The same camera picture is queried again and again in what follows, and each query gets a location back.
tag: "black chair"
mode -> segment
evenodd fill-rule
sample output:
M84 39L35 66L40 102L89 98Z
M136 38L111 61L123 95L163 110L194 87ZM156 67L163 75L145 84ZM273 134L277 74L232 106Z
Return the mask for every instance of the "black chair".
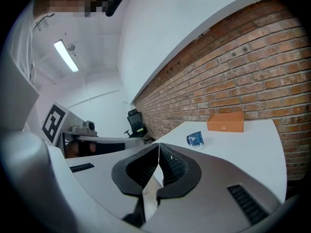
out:
M129 111L127 120L133 132L132 134L129 134L128 130L124 132L129 135L129 138L144 137L148 133L146 126L143 124L141 112L138 112L136 109Z

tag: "desk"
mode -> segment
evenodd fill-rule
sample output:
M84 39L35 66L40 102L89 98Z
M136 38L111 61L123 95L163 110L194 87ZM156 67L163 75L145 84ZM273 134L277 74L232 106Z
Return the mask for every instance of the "desk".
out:
M200 150L194 150L186 140L197 131L202 132L205 143ZM285 201L285 157L272 120L245 121L243 133L213 132L208 131L206 122L184 122L155 143L161 142L227 160L269 188L281 203ZM159 167L154 176L162 183Z

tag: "orange box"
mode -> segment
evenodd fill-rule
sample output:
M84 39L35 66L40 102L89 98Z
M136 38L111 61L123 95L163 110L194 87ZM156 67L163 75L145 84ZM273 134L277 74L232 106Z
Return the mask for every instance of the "orange box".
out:
M244 132L243 112L212 114L207 128L209 131Z

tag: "white ceiling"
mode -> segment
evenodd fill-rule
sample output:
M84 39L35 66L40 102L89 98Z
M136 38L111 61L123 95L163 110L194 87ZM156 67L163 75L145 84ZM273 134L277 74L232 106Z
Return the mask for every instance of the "white ceiling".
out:
M105 72L118 68L118 52L124 15L130 0L123 0L112 17L95 13L91 18L56 14L49 18L33 36L35 86L58 83L64 77ZM80 69L73 73L59 56L54 43L62 39Z

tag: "fluorescent light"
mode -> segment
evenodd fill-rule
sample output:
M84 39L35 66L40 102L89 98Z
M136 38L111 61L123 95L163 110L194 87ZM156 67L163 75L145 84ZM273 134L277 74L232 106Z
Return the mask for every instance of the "fluorescent light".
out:
M71 56L69 55L67 49L65 48L65 45L63 43L62 40L59 40L58 42L56 42L54 44L54 47L56 48L56 50L58 51L58 53L60 54L60 56L63 58L63 60L66 62L66 64L69 66L69 68L73 71L73 72L77 72L79 71L79 68L77 67L77 65L74 63L74 61L72 60Z

